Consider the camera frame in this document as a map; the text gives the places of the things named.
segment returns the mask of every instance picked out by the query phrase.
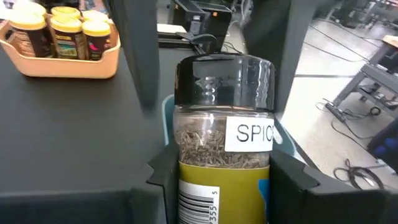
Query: white label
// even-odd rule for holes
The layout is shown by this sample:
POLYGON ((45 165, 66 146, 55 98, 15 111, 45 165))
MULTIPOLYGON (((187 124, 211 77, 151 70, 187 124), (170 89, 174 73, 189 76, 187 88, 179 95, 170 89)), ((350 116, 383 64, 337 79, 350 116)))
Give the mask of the white label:
POLYGON ((272 150, 274 119, 229 116, 226 119, 226 152, 272 150))
POLYGON ((180 180, 179 224, 218 224, 220 188, 190 184, 180 180))

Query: orange tray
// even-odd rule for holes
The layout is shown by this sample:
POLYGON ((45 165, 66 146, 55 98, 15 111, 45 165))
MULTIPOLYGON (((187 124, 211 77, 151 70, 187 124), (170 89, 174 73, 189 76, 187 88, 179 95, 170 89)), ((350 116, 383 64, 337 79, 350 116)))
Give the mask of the orange tray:
POLYGON ((111 78, 118 68, 120 38, 116 26, 112 22, 109 24, 111 25, 111 48, 103 53, 99 61, 23 56, 18 51, 18 43, 14 35, 8 39, 5 37, 7 31, 12 29, 9 21, 0 23, 0 44, 18 71, 29 77, 111 78))

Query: black lid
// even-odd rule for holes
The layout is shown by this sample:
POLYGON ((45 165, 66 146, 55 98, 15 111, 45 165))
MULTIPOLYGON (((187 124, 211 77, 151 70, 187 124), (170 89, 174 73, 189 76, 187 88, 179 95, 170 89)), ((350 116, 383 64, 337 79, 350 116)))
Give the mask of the black lid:
POLYGON ((195 55, 177 65, 176 105, 274 109, 274 66, 243 54, 195 55))

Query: spice jar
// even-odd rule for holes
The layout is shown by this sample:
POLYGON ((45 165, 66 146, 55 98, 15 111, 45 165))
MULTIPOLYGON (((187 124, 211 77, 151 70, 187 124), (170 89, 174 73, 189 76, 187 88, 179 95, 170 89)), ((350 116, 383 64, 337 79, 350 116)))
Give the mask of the spice jar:
POLYGON ((177 65, 181 223, 266 222, 274 83, 274 66, 250 55, 197 55, 177 65))

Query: black table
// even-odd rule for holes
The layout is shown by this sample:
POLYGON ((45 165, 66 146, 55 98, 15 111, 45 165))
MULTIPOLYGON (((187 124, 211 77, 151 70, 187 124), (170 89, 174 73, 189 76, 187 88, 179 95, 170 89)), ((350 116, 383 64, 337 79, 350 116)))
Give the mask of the black table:
POLYGON ((123 52, 114 78, 78 80, 25 77, 1 49, 0 195, 130 189, 164 148, 161 102, 193 54, 160 49, 158 101, 143 114, 123 52))

